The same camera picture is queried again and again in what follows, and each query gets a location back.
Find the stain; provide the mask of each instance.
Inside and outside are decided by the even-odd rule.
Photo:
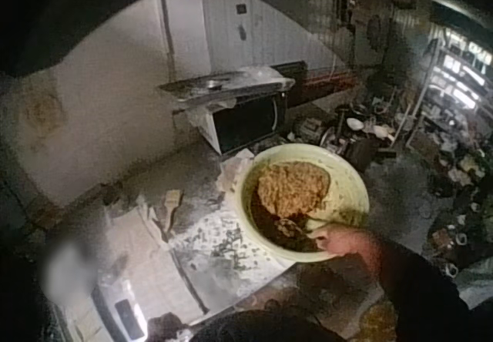
[[[240,34],[241,41],[245,42],[247,40],[247,31],[241,24],[238,26],[238,33]]]
[[[50,92],[35,94],[25,100],[24,114],[27,123],[46,137],[64,123],[64,112],[60,101]]]

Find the hand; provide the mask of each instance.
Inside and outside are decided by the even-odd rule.
[[[307,234],[317,241],[318,248],[338,256],[350,253],[361,255],[371,275],[378,278],[381,267],[381,245],[366,230],[341,224],[328,224]]]
[[[363,245],[374,239],[365,230],[336,223],[323,226],[307,235],[317,241],[318,248],[338,256],[359,253]]]

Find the finger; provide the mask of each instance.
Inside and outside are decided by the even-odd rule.
[[[312,239],[312,240],[315,240],[317,238],[327,238],[327,232],[325,230],[322,230],[322,229],[317,229],[311,233],[307,233],[307,237]]]
[[[327,248],[329,247],[329,240],[317,240],[317,247],[320,250],[327,251]]]
[[[315,240],[316,238],[328,238],[330,228],[332,228],[332,227],[334,227],[333,224],[327,224],[325,226],[322,226],[321,228],[315,229],[311,233],[307,233],[307,236],[308,236],[308,238],[311,238],[312,240]]]

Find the bowl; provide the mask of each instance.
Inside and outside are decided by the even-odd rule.
[[[302,253],[276,245],[260,233],[253,221],[250,203],[263,168],[273,163],[293,162],[313,163],[330,174],[329,190],[320,208],[308,213],[313,218],[309,220],[311,228],[308,229],[332,222],[353,226],[364,224],[370,203],[366,186],[357,171],[346,160],[326,149],[307,144],[286,144],[255,156],[251,167],[238,179],[235,198],[240,225],[253,242],[274,256],[300,263],[328,260],[336,255],[325,251]]]

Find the paper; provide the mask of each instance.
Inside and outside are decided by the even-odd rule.
[[[113,220],[106,237],[114,260],[126,258],[122,272],[125,292],[146,320],[174,313],[184,324],[203,315],[173,262],[169,247],[156,237],[137,208]]]

